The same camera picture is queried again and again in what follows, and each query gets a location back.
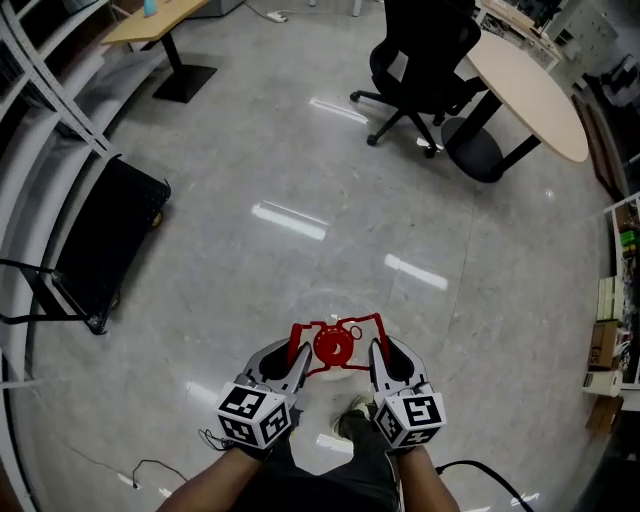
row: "blue bottle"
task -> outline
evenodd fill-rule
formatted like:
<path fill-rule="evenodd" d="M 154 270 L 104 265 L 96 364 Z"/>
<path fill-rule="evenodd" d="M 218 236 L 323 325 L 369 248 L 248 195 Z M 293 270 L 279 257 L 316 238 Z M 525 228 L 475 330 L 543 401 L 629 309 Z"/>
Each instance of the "blue bottle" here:
<path fill-rule="evenodd" d="M 144 0 L 144 16 L 153 16 L 156 12 L 158 12 L 158 8 L 156 7 L 156 0 Z"/>

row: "shoe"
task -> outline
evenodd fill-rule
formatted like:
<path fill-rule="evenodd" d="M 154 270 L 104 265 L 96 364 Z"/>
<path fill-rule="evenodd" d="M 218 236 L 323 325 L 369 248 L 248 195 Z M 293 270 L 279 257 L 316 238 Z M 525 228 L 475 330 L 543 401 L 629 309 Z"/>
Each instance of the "shoe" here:
<path fill-rule="evenodd" d="M 371 412 L 369 411 L 368 404 L 373 401 L 372 396 L 357 396 L 353 399 L 347 410 L 337 417 L 335 417 L 331 422 L 331 430 L 333 433 L 340 438 L 349 439 L 348 436 L 344 435 L 344 432 L 341 432 L 342 419 L 349 416 L 360 416 L 362 415 L 367 421 L 371 421 Z"/>

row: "black office chair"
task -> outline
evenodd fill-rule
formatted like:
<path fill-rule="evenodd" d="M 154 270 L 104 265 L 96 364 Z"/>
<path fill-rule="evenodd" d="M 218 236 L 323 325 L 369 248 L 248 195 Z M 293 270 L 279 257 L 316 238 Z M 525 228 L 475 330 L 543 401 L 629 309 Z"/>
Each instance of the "black office chair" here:
<path fill-rule="evenodd" d="M 378 133 L 369 135 L 367 144 L 375 146 L 408 116 L 429 144 L 425 155 L 432 158 L 436 143 L 419 113 L 434 114 L 442 122 L 443 112 L 455 115 L 473 97 L 475 87 L 468 87 L 454 70 L 480 39 L 480 27 L 444 0 L 386 0 L 385 13 L 387 37 L 369 59 L 380 94 L 355 91 L 350 97 L 358 101 L 363 96 L 398 109 Z M 402 81 L 387 72 L 399 52 L 408 58 Z"/>

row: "round table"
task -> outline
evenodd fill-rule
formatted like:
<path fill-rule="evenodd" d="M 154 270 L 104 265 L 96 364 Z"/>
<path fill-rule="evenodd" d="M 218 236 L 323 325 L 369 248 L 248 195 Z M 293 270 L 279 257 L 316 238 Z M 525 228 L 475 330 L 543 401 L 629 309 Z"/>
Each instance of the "round table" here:
<path fill-rule="evenodd" d="M 467 175 L 494 183 L 541 141 L 568 160 L 586 160 L 587 137 L 571 101 L 529 55 L 483 30 L 467 58 L 489 90 L 468 118 L 454 117 L 442 126 L 449 156 Z M 532 132 L 504 158 L 483 128 L 503 104 Z"/>

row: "black desk leg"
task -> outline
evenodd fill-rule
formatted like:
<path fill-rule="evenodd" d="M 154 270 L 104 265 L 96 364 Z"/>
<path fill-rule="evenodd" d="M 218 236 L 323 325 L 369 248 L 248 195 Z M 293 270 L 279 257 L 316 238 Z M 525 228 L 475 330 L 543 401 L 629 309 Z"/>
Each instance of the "black desk leg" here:
<path fill-rule="evenodd" d="M 501 106 L 502 103 L 496 98 L 495 94 L 488 91 L 482 100 L 480 100 L 478 106 L 473 109 L 469 117 L 463 119 L 463 122 L 456 128 L 455 132 L 452 132 L 450 137 L 448 137 L 446 142 L 447 151 L 455 152 L 463 142 L 474 137 Z"/>
<path fill-rule="evenodd" d="M 539 144 L 540 140 L 538 139 L 538 137 L 536 137 L 535 135 L 530 135 L 527 140 L 525 140 L 516 149 L 514 149 L 511 153 L 509 153 L 496 165 L 494 165 L 493 169 L 491 169 L 491 173 L 495 174 L 496 176 L 498 176 L 498 179 L 500 179 L 504 171 L 506 171 L 523 156 L 529 153 L 529 151 L 537 148 Z"/>
<path fill-rule="evenodd" d="M 502 103 L 487 91 L 467 119 L 452 117 L 442 125 L 442 141 L 451 160 L 474 180 L 498 181 L 492 168 L 502 160 L 500 146 L 483 126 Z"/>
<path fill-rule="evenodd" d="M 154 98 L 163 100 L 177 101 L 180 103 L 189 103 L 191 98 L 200 90 L 207 80 L 216 71 L 216 68 L 205 66 L 193 66 L 183 64 L 178 55 L 178 50 L 171 37 L 171 32 L 165 34 L 161 38 L 169 62 L 173 68 L 173 74 L 167 78 L 164 83 L 158 87 L 154 93 Z"/>

